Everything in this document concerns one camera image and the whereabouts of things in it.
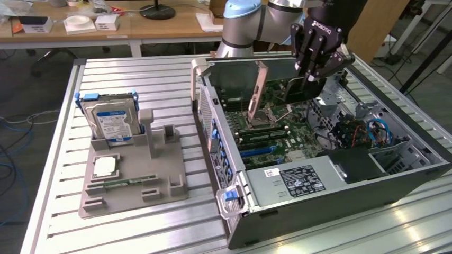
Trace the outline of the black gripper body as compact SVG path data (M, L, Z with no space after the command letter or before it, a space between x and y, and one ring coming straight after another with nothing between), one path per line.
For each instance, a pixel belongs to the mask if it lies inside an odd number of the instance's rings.
M348 36L363 9L363 1L323 1L307 10L304 28L316 29L324 39L316 62L327 62L336 51L352 53L347 48Z

